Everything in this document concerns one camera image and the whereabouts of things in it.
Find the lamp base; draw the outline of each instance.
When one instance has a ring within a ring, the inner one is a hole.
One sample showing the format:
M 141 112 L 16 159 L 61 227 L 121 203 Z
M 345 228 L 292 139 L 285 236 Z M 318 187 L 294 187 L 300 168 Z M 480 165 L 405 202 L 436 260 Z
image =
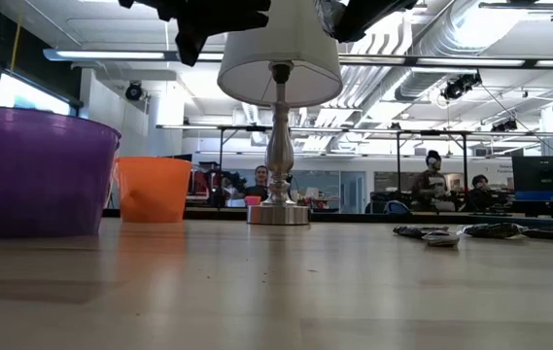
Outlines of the lamp base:
M 300 226 L 309 224 L 308 207 L 298 205 L 268 206 L 254 205 L 248 207 L 248 224 Z

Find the purple bucket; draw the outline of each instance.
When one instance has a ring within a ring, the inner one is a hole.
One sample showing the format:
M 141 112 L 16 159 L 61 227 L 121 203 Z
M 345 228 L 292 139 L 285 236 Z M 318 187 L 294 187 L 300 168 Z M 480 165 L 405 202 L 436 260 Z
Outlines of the purple bucket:
M 98 122 L 0 108 L 0 238 L 97 234 L 120 138 Z

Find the person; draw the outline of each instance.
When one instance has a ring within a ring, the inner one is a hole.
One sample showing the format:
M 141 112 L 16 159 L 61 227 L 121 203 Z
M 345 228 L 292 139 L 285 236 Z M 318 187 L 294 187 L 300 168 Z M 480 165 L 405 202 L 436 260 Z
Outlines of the person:
M 266 200 L 268 198 L 267 192 L 267 177 L 269 176 L 269 170 L 265 165 L 259 165 L 255 169 L 255 185 L 246 188 L 246 196 L 259 196 L 260 200 Z
M 447 181 L 440 169 L 442 168 L 442 158 L 436 151 L 429 151 L 425 158 L 428 169 L 417 175 L 412 186 L 412 197 L 422 207 L 432 205 L 433 198 L 439 198 L 446 195 Z
M 492 205 L 492 191 L 488 187 L 488 178 L 485 175 L 473 177 L 472 190 L 468 192 L 464 211 L 486 211 Z

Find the window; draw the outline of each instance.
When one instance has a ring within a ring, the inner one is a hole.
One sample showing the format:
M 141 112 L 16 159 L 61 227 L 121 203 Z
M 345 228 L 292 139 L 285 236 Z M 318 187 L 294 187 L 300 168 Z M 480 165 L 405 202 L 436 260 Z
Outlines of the window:
M 71 110 L 68 103 L 6 74 L 0 79 L 0 107 L 31 108 L 65 116 Z

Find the silver lamp stand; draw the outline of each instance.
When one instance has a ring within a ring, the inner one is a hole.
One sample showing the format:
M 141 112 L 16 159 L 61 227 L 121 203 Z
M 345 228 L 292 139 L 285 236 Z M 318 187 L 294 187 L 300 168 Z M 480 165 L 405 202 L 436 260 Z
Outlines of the silver lamp stand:
M 294 147 L 289 135 L 289 104 L 285 101 L 285 85 L 294 65 L 272 62 L 269 65 L 276 82 L 276 103 L 272 106 L 274 127 L 265 152 L 265 166 L 272 173 L 270 195 L 260 205 L 248 208 L 248 224 L 308 225 L 309 208 L 295 205 L 289 198 L 287 176 L 294 167 Z

